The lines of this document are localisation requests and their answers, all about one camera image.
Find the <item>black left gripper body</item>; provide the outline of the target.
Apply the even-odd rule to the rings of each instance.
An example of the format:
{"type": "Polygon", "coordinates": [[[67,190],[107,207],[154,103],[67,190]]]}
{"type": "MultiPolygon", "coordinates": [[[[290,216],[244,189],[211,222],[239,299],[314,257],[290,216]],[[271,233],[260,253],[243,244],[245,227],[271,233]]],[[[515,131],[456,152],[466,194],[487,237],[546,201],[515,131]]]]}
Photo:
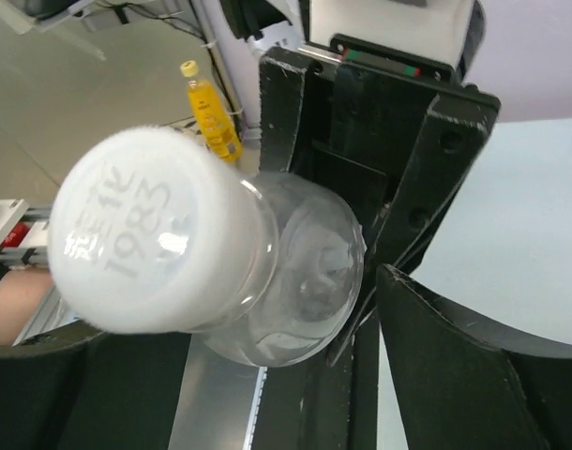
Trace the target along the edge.
{"type": "MultiPolygon", "coordinates": [[[[384,222],[435,95],[473,91],[456,68],[337,35],[327,47],[290,50],[322,70],[310,90],[310,182],[353,210],[371,244],[384,222]]],[[[457,192],[417,244],[432,241],[457,192]]]]}

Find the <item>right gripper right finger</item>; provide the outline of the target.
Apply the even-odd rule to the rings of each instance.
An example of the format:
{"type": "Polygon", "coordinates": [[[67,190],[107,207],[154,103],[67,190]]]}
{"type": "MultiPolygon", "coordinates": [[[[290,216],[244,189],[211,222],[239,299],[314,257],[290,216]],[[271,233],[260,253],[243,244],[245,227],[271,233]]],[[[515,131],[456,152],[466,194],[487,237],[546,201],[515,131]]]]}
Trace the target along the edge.
{"type": "Polygon", "coordinates": [[[411,449],[572,449],[572,345],[497,322],[391,265],[377,310],[411,449]]]}

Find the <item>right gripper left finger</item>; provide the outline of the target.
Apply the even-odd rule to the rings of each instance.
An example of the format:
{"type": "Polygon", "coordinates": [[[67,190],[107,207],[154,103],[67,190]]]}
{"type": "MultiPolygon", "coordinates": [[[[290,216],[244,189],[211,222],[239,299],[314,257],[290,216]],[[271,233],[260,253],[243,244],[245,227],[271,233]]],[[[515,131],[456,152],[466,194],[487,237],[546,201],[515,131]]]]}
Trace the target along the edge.
{"type": "Polygon", "coordinates": [[[0,346],[0,449],[166,449],[186,334],[62,327],[0,346]]]}

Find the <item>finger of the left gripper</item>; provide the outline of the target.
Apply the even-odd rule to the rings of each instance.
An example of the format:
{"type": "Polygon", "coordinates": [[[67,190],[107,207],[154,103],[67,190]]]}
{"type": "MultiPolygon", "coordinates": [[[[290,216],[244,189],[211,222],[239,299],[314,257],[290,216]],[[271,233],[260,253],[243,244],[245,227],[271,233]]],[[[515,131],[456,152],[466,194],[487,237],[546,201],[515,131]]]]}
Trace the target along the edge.
{"type": "Polygon", "coordinates": [[[362,290],[351,318],[328,347],[334,366],[362,320],[374,308],[376,268],[400,266],[459,190],[489,139],[501,101],[479,91],[435,95],[423,115],[409,162],[377,237],[368,248],[362,290]]]}
{"type": "Polygon", "coordinates": [[[260,60],[261,159],[265,172],[310,176],[310,90],[321,64],[274,47],[260,60]]]}

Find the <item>small clear bottle white cap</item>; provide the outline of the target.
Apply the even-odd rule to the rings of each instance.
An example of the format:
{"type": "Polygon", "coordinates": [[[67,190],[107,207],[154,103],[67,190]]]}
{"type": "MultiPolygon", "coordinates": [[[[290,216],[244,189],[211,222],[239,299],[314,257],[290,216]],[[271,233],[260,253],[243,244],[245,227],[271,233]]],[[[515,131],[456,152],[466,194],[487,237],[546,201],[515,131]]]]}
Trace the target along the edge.
{"type": "Polygon", "coordinates": [[[203,333],[234,362],[286,367],[319,353],[360,293],[366,245],[351,207],[333,191],[286,172],[245,181],[262,214],[263,249],[240,311],[203,333]]]}

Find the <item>white ribbed bottle cap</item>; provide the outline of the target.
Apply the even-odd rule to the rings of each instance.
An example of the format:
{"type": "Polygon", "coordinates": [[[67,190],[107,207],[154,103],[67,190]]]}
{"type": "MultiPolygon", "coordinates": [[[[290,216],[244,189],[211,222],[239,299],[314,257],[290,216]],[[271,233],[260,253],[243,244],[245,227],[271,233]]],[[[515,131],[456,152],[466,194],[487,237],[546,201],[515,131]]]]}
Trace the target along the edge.
{"type": "Polygon", "coordinates": [[[252,262],[239,175],[168,127],[108,137],[53,202],[48,261],[62,298],[113,333],[193,331],[231,311],[252,262]]]}

